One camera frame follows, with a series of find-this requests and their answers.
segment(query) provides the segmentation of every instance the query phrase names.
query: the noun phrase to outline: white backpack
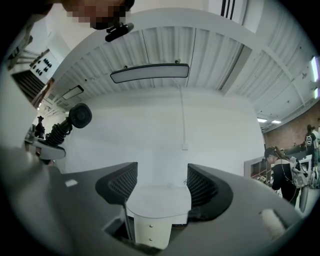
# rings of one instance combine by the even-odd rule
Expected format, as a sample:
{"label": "white backpack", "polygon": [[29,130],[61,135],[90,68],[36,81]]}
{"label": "white backpack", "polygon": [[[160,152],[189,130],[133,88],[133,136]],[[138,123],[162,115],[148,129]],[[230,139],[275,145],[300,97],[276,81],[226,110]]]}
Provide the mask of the white backpack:
{"label": "white backpack", "polygon": [[297,162],[295,157],[291,157],[290,161],[284,160],[284,159],[278,159],[275,161],[274,165],[286,165],[290,164],[291,169],[291,176],[292,180],[288,179],[286,177],[285,171],[283,170],[283,174],[286,177],[286,179],[291,182],[293,185],[295,185],[298,189],[303,188],[308,185],[308,179],[305,176],[305,172],[303,170],[298,170],[296,168]]}
{"label": "white backpack", "polygon": [[313,168],[312,174],[309,178],[309,184],[311,189],[320,189],[319,172],[316,167]]}

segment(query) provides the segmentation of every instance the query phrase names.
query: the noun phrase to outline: white cable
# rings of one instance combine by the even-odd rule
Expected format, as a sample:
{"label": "white cable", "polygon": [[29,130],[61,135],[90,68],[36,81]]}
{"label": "white cable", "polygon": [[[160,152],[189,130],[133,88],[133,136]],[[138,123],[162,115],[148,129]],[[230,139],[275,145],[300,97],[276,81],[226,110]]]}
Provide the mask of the white cable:
{"label": "white cable", "polygon": [[182,106],[182,126],[183,126],[183,144],[187,143],[187,135],[186,135],[186,121],[185,121],[185,106],[184,106],[184,97],[182,95],[182,88],[181,85],[177,83],[177,81],[172,78],[176,86],[180,91],[180,99],[181,99],[181,106]]}

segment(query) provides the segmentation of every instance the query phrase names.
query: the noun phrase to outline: white wall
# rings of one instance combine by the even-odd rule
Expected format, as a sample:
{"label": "white wall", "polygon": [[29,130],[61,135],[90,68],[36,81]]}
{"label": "white wall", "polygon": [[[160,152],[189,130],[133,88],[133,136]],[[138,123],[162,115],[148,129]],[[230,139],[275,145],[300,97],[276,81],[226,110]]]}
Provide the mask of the white wall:
{"label": "white wall", "polygon": [[265,0],[247,0],[246,10],[243,19],[243,26],[253,33],[256,33],[262,13],[265,6]]}
{"label": "white wall", "polygon": [[33,24],[30,35],[33,37],[32,42],[25,49],[36,54],[44,52],[47,49],[46,46],[49,40],[46,18],[40,19]]}
{"label": "white wall", "polygon": [[70,53],[70,48],[59,32],[53,32],[50,34],[47,47],[50,49],[50,52],[59,64],[61,64],[65,57]]}
{"label": "white wall", "polygon": [[[188,163],[243,175],[244,161],[263,155],[263,137],[246,98],[194,89],[184,89],[183,98],[189,150],[182,150],[182,107],[176,88],[114,93],[88,101],[92,121],[73,129],[67,139],[64,172],[136,161],[138,184],[181,187]],[[43,121],[49,132],[47,122],[54,122]]]}
{"label": "white wall", "polygon": [[59,32],[70,50],[95,31],[88,23],[79,23],[77,18],[72,18],[60,3],[52,6],[46,16],[46,23],[47,30]]}

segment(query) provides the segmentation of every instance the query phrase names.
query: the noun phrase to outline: person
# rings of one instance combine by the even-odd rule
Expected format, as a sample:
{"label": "person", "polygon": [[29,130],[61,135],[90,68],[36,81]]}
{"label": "person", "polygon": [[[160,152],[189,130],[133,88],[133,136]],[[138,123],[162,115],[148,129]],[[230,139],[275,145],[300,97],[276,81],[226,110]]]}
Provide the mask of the person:
{"label": "person", "polygon": [[[264,151],[264,157],[271,165],[274,165],[277,160],[291,161],[291,159],[282,154],[276,146],[268,147]],[[295,206],[300,189],[297,188],[292,181],[293,178],[289,163],[276,164],[273,167],[272,189],[274,191],[281,189],[282,197]]]}
{"label": "person", "polygon": [[317,165],[319,160],[319,133],[316,131],[316,127],[312,127],[312,133],[315,136],[315,141],[314,141],[314,163]]}
{"label": "person", "polygon": [[315,140],[316,136],[312,133],[312,126],[310,124],[306,127],[307,133],[305,135],[304,141],[305,141],[305,149],[306,149],[306,155],[311,155],[311,168],[313,169],[315,166]]}
{"label": "person", "polygon": [[318,138],[318,143],[320,145],[320,117],[318,117],[318,134],[319,134],[319,138]]}
{"label": "person", "polygon": [[44,134],[45,134],[45,128],[42,125],[42,120],[44,118],[40,115],[38,116],[38,124],[35,127],[35,132],[34,132],[34,136],[43,139],[44,138]]}

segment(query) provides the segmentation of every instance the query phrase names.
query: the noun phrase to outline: ceiling light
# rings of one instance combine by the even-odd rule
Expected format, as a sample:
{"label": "ceiling light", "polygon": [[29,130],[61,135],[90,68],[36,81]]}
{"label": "ceiling light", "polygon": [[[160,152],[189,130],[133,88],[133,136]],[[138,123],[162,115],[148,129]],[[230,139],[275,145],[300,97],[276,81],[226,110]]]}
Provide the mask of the ceiling light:
{"label": "ceiling light", "polygon": [[125,68],[110,74],[116,84],[152,78],[187,78],[189,75],[188,64],[150,64]]}
{"label": "ceiling light", "polygon": [[318,63],[317,63],[316,57],[312,58],[311,66],[312,66],[312,71],[313,71],[313,81],[316,82],[319,79]]}
{"label": "ceiling light", "polygon": [[265,123],[266,121],[267,121],[266,119],[258,118],[258,122],[259,122],[259,123]]}
{"label": "ceiling light", "polygon": [[64,98],[65,100],[68,100],[74,96],[77,96],[79,94],[82,94],[84,92],[84,89],[78,85],[72,89],[70,89],[68,92],[66,92],[64,95],[62,95],[62,98]]}
{"label": "ceiling light", "polygon": [[319,88],[315,88],[313,93],[314,93],[314,98],[315,99],[318,98],[319,97]]}

